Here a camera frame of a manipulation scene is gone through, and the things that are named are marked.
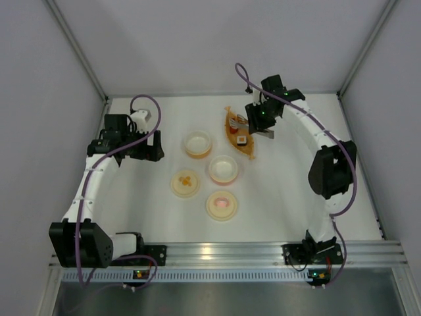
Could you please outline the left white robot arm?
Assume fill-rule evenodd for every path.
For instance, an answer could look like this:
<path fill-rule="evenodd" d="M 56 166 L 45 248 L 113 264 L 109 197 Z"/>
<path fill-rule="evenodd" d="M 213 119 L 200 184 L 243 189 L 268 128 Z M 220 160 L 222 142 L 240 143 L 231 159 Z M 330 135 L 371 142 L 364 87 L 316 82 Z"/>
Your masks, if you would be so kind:
<path fill-rule="evenodd" d="M 49 237 L 62 267 L 106 268 L 121 257 L 144 255 L 143 237 L 138 232 L 107 234 L 97 223 L 105 198 L 124 158 L 157 162 L 164 157 L 161 133 L 146 140 L 150 111 L 140 109 L 130 115 L 105 115 L 99 137 L 87 147 L 86 167 L 69 210 L 52 223 Z"/>

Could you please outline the orange round lunch box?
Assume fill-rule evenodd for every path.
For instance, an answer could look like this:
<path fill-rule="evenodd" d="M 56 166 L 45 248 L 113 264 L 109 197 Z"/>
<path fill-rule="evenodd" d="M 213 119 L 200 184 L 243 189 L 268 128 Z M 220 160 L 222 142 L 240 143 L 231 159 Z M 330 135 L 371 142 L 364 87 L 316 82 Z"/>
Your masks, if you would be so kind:
<path fill-rule="evenodd" d="M 209 133 L 203 130 L 188 132 L 184 138 L 184 149 L 187 155 L 193 159 L 205 158 L 212 149 Z"/>

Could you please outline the cream lid pink handle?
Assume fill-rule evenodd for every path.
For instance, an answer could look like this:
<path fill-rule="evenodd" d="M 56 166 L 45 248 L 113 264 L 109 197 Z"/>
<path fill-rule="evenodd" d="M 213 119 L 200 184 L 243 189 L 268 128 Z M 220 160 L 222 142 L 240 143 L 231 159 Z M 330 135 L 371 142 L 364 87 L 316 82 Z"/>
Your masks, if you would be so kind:
<path fill-rule="evenodd" d="M 215 221 L 228 221 L 237 213 L 236 197 L 228 191 L 212 193 L 206 202 L 207 214 Z"/>

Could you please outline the cream lid orange handle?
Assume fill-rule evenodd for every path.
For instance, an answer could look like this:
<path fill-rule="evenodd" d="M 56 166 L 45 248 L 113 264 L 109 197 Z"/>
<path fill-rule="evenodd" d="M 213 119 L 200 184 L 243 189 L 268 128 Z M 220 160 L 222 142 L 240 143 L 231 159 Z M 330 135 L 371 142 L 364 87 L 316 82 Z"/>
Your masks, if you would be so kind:
<path fill-rule="evenodd" d="M 200 189 L 201 181 L 199 175 L 189 169 L 178 171 L 170 181 L 172 193 L 179 198 L 191 198 Z"/>

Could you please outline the sushi roll toy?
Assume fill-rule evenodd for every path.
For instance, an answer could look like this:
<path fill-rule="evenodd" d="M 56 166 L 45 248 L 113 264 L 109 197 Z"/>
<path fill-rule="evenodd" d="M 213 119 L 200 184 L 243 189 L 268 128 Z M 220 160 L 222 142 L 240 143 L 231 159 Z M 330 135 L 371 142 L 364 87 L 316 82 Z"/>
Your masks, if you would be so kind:
<path fill-rule="evenodd" d="M 237 144 L 237 146 L 239 146 L 239 147 L 246 146 L 246 145 L 247 145 L 247 142 L 248 142 L 248 140 L 247 140 L 247 136 L 244 136 L 244 135 L 239 135 L 239 136 L 237 136 L 237 138 L 236 138 L 236 144 Z"/>

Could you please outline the metal serving tongs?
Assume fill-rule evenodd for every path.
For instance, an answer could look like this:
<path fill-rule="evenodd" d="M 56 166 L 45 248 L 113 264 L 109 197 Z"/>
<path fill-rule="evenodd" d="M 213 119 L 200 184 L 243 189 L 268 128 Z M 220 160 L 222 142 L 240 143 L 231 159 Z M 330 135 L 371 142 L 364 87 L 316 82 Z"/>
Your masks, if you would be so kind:
<path fill-rule="evenodd" d="M 239 116 L 237 118 L 230 118 L 228 120 L 229 125 L 231 128 L 235 128 L 235 129 L 242 129 L 242 130 L 246 130 L 248 132 L 248 134 L 257 134 L 260 136 L 264 136 L 266 138 L 269 138 L 271 140 L 274 139 L 274 131 L 273 130 L 269 130 L 269 129 L 265 129 L 265 130 L 253 130 L 249 125 L 247 120 L 244 120 L 244 118 L 242 116 Z"/>

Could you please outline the pink round lunch box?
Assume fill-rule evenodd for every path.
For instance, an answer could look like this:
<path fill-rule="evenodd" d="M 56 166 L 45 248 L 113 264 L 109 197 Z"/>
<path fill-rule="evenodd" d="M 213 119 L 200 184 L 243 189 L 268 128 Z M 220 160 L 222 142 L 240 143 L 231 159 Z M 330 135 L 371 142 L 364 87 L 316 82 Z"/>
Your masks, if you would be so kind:
<path fill-rule="evenodd" d="M 211 180 L 220 186 L 233 183 L 239 174 L 236 160 L 229 155 L 219 155 L 210 161 L 209 176 Z"/>

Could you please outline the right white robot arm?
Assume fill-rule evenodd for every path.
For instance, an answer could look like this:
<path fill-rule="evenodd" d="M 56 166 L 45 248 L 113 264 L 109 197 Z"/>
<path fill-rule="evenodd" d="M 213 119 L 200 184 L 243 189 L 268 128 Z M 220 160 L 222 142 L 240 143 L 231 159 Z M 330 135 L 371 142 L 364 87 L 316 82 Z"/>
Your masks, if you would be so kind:
<path fill-rule="evenodd" d="M 253 97 L 245 106 L 249 133 L 273 138 L 271 128 L 282 119 L 293 127 L 313 155 L 307 179 L 324 206 L 311 215 L 309 228 L 297 248 L 286 251 L 287 264 L 293 268 L 343 264 L 345 249 L 337 243 L 342 236 L 335 220 L 351 208 L 356 198 L 355 143 L 332 134 L 307 105 L 304 94 L 298 89 L 287 89 L 278 75 L 265 78 L 258 86 L 248 82 L 245 91 Z"/>

